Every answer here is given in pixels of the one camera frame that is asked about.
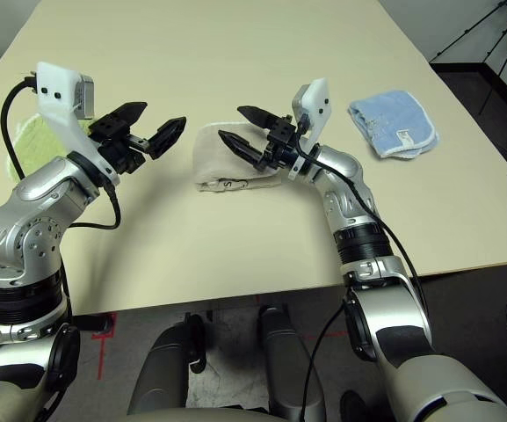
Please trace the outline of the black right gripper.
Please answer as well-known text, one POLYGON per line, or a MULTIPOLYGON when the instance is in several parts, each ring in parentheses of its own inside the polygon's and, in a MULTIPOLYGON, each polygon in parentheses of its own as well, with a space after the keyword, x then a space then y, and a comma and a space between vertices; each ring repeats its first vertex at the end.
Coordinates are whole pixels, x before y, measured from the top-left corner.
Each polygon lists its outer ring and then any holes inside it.
POLYGON ((278 168, 291 170, 298 158, 294 148, 296 126, 291 124, 291 119, 288 116, 278 117, 253 105, 240 105, 237 111, 251 124, 269 130, 266 136, 268 143, 261 153, 240 135, 219 130, 218 136, 230 151, 258 171, 263 171, 267 167, 275 170, 278 168))

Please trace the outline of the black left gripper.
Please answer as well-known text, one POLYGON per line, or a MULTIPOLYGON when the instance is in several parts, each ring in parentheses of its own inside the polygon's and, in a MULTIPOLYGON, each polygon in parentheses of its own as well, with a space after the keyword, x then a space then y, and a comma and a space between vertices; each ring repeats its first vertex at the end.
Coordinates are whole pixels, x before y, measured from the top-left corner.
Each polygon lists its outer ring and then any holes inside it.
POLYGON ((186 117, 167 120, 149 139, 131 133, 148 103, 127 102, 89 125, 89 137, 98 153, 118 173, 132 174, 145 161, 145 154, 157 159, 167 152, 185 130, 186 117))

